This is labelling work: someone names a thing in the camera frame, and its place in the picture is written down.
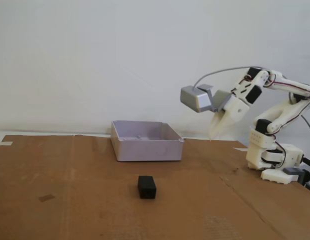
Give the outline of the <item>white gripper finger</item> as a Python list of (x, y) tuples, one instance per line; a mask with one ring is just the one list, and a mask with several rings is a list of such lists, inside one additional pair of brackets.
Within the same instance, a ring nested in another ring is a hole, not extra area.
[(209, 124), (209, 139), (214, 140), (219, 134), (220, 114), (215, 113)]
[(217, 135), (222, 136), (234, 124), (232, 115), (228, 111), (221, 111), (217, 113), (216, 130)]

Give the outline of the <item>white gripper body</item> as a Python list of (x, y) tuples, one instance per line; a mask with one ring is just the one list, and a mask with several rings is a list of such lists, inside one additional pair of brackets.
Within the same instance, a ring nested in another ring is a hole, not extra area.
[(241, 99), (232, 96), (224, 105), (224, 117), (227, 120), (240, 121), (249, 111), (250, 106)]

